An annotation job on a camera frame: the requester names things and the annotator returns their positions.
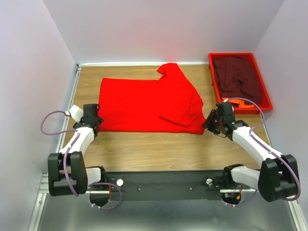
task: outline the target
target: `dark gray panel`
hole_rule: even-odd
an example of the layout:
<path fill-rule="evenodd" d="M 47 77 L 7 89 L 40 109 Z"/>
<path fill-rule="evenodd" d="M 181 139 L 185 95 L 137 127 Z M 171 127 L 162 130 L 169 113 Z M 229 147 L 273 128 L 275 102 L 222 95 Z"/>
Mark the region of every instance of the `dark gray panel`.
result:
<path fill-rule="evenodd" d="M 124 201 L 111 211 L 91 208 L 89 195 L 79 198 L 48 195 L 39 230 L 293 231 L 296 228 L 285 201 L 267 203 L 259 195 L 239 208 L 207 200 Z"/>

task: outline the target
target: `orange object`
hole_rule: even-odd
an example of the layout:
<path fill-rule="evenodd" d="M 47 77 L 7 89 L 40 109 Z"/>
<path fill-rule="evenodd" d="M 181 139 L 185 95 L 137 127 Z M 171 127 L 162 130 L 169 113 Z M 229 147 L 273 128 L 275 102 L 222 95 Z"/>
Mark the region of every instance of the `orange object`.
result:
<path fill-rule="evenodd" d="M 261 103 L 258 103 L 258 106 L 261 108 L 262 111 L 270 111 L 273 109 L 273 106 L 270 101 L 270 97 L 268 95 L 268 92 L 265 88 L 265 84 L 263 82 L 262 76 L 260 74 L 260 71 L 258 69 L 256 60 L 254 58 L 254 55 L 252 53 L 210 53 L 208 54 L 209 59 L 209 69 L 211 71 L 212 86 L 214 87 L 216 102 L 221 103 L 223 100 L 221 99 L 221 95 L 218 90 L 218 83 L 215 75 L 215 70 L 213 66 L 213 60 L 216 59 L 222 59 L 228 56 L 238 57 L 241 59 L 245 59 L 254 67 L 256 78 L 259 82 L 259 85 L 261 87 L 261 94 L 262 94 L 262 101 Z M 256 107 L 251 108 L 240 108 L 239 105 L 234 106 L 234 113 L 235 114 L 259 114 L 259 110 Z"/>
<path fill-rule="evenodd" d="M 231 102 L 231 103 L 239 105 L 239 108 L 252 108 L 252 107 L 255 107 L 253 104 L 245 104 L 244 100 L 229 100 L 228 102 Z"/>

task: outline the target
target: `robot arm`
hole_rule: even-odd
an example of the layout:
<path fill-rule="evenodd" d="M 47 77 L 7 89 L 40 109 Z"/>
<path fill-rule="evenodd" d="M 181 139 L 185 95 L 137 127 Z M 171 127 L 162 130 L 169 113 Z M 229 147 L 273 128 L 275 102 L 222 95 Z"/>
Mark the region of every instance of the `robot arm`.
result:
<path fill-rule="evenodd" d="M 226 187 L 234 183 L 245 184 L 259 190 L 268 202 L 297 194 L 294 177 L 280 159 L 271 153 L 281 157 L 298 178 L 296 159 L 292 155 L 283 155 L 267 145 L 250 131 L 251 128 L 242 120 L 236 121 L 231 103 L 217 103 L 216 110 L 211 111 L 203 127 L 216 135 L 222 133 L 242 146 L 260 166 L 260 170 L 249 169 L 241 164 L 225 167 L 223 182 Z"/>
<path fill-rule="evenodd" d="M 48 182 L 51 196 L 73 194 L 68 186 L 64 171 L 64 154 L 67 155 L 67 166 L 71 167 L 69 180 L 78 194 L 86 192 L 88 186 L 96 182 L 105 182 L 106 175 L 103 167 L 85 168 L 83 155 L 89 144 L 97 136 L 103 120 L 98 116 L 98 104 L 85 104 L 83 110 L 73 105 L 67 116 L 72 117 L 75 133 L 68 144 L 59 153 L 50 154 L 48 157 Z"/>

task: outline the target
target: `metal frame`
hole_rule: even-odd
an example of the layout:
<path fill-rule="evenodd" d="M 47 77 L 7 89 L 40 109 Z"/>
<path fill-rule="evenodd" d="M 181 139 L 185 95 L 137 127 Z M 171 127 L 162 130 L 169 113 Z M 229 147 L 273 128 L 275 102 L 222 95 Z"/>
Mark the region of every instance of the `metal frame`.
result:
<path fill-rule="evenodd" d="M 83 66 L 139 66 L 139 65 L 162 65 L 164 63 L 162 62 L 123 62 L 123 63 L 92 63 L 92 64 L 77 64 L 77 72 L 76 72 L 76 77 L 75 77 L 75 82 L 73 85 L 73 89 L 72 89 L 72 93 L 70 96 L 70 100 L 69 100 L 69 104 L 67 109 L 69 109 L 72 105 L 73 105 L 73 100 L 74 100 L 74 96 L 75 96 L 75 92 L 76 92 L 76 88 L 77 88 L 77 84 L 78 84 L 78 80 L 79 80 L 79 76 L 80 76 L 80 71 L 81 71 L 81 67 Z M 194 63 L 189 63 L 189 62 L 178 62 L 178 65 L 203 65 L 203 64 L 208 64 L 207 62 L 194 62 Z M 68 120 L 69 118 L 66 117 L 63 123 L 63 127 L 62 129 L 66 129 L 67 125 L 68 125 Z M 269 145 L 271 146 L 271 142 L 270 142 L 270 138 L 266 129 L 266 126 L 264 125 L 264 130 L 265 133 L 267 135 L 268 141 L 269 141 Z M 60 135 L 59 138 L 59 142 L 56 148 L 56 152 L 58 152 L 61 147 L 63 146 L 64 143 L 64 137 L 65 137 L 65 133 Z M 42 215 L 42 211 L 44 208 L 44 203 L 46 200 L 46 195 L 49 193 L 48 191 L 48 174 L 42 174 L 41 177 L 41 182 L 39 185 L 39 190 L 38 190 L 38 196 L 35 202 L 35 206 L 34 206 L 34 210 L 33 210 L 33 214 L 32 214 L 32 218 L 29 224 L 29 228 L 28 231 L 37 231 L 39 228 L 39 221 Z M 290 201 L 288 202 L 290 210 L 291 210 L 291 214 L 293 217 L 293 220 L 295 222 L 296 228 L 298 231 L 308 231 L 303 213 L 301 211 L 301 208 L 298 204 L 297 201 Z"/>

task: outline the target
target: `maroon cloth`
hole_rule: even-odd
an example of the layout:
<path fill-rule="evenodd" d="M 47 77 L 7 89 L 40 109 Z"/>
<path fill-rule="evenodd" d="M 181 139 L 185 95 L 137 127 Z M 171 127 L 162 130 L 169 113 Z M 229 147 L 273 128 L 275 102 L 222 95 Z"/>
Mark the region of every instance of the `maroon cloth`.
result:
<path fill-rule="evenodd" d="M 260 85 L 255 70 L 244 59 L 227 57 L 213 61 L 221 97 L 242 97 L 260 103 Z"/>

